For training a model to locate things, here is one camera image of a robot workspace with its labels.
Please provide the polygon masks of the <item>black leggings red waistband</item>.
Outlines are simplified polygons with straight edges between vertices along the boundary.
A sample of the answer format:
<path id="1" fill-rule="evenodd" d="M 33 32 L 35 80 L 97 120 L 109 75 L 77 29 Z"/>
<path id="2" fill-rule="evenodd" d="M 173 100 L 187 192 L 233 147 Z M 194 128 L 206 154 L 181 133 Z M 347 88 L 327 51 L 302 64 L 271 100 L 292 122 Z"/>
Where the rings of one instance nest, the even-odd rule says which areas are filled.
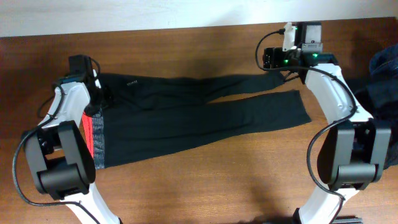
<path id="1" fill-rule="evenodd" d="M 284 84 L 278 72 L 205 79 L 103 73 L 99 82 L 101 108 L 82 117 L 97 169 L 310 122 L 297 90 L 277 91 Z"/>

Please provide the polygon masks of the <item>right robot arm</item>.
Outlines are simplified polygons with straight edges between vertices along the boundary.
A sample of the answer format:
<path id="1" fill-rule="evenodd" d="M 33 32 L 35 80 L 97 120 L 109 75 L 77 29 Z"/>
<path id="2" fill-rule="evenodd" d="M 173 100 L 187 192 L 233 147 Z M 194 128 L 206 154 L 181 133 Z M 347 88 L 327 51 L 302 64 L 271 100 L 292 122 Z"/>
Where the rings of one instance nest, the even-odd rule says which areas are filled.
<path id="1" fill-rule="evenodd" d="M 296 73 L 313 93 L 328 122 L 310 141 L 325 135 L 317 170 L 307 168 L 316 187 L 305 205 L 284 223 L 361 223 L 360 218 L 340 218 L 345 203 L 380 180 L 391 138 L 391 127 L 367 112 L 349 89 L 332 54 L 302 52 L 292 48 L 266 48 L 263 70 Z"/>

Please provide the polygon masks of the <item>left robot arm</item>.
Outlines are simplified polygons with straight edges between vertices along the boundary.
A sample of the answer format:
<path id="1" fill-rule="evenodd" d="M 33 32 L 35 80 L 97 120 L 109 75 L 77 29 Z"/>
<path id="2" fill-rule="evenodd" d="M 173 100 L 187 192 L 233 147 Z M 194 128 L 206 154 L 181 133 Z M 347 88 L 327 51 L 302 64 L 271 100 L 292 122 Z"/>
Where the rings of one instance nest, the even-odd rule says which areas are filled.
<path id="1" fill-rule="evenodd" d="M 24 151 L 38 192 L 52 198 L 35 206 L 65 205 L 81 223 L 120 223 L 98 191 L 95 162 L 79 130 L 82 117 L 102 106 L 100 65 L 87 55 L 68 61 L 70 72 L 53 84 L 48 113 L 23 135 L 16 151 Z"/>

